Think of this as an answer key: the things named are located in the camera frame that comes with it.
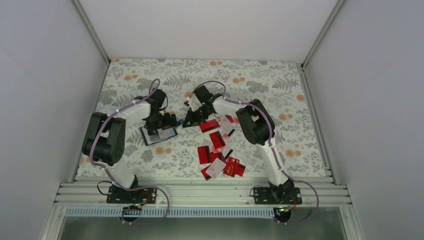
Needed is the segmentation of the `blue card holder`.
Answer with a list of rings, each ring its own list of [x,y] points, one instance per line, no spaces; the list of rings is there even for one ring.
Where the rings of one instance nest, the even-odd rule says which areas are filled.
[[[149,135],[147,129],[144,126],[140,127],[139,130],[142,135],[143,142],[146,146],[164,142],[178,135],[177,129],[175,127],[165,130],[158,129],[157,133],[154,133],[153,135]]]

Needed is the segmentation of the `white floral card front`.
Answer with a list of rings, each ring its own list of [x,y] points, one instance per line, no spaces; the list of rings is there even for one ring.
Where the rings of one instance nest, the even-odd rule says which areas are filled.
[[[209,168],[206,170],[206,173],[211,177],[211,178],[216,178],[218,177],[221,172],[224,170],[224,168],[226,167],[227,163],[220,159],[220,158],[216,158],[209,166]]]

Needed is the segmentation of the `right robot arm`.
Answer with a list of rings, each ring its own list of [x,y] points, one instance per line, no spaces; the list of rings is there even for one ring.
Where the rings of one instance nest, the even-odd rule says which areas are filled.
[[[260,153],[272,200],[282,204],[289,199],[290,190],[295,187],[294,181],[285,173],[275,149],[275,124],[261,101],[253,99],[242,102],[227,98],[221,93],[213,95],[204,85],[197,87],[192,94],[196,95],[200,105],[194,103],[190,96],[186,98],[184,104],[189,110],[183,126],[204,123],[214,114],[236,116],[244,137]]]

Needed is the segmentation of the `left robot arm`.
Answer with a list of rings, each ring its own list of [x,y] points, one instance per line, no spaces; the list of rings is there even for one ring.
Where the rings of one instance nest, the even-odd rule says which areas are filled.
[[[105,170],[112,184],[120,188],[119,196],[128,203],[139,197],[140,190],[133,185],[136,177],[122,159],[126,129],[143,121],[147,135],[158,136],[160,131],[176,127],[176,115],[165,112],[167,106],[166,93],[154,88],[110,115],[94,112],[90,117],[82,153],[89,156],[92,165]]]

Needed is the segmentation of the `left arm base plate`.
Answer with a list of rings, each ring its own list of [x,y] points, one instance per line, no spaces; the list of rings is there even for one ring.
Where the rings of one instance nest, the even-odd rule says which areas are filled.
[[[142,188],[136,191],[127,191],[112,185],[107,193],[108,204],[155,204],[157,190],[155,188]]]

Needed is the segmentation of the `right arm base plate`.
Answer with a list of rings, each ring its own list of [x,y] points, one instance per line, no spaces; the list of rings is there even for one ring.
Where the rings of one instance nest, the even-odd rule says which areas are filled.
[[[270,187],[254,186],[250,192],[256,205],[302,205],[302,195],[298,187],[286,191],[272,190]]]

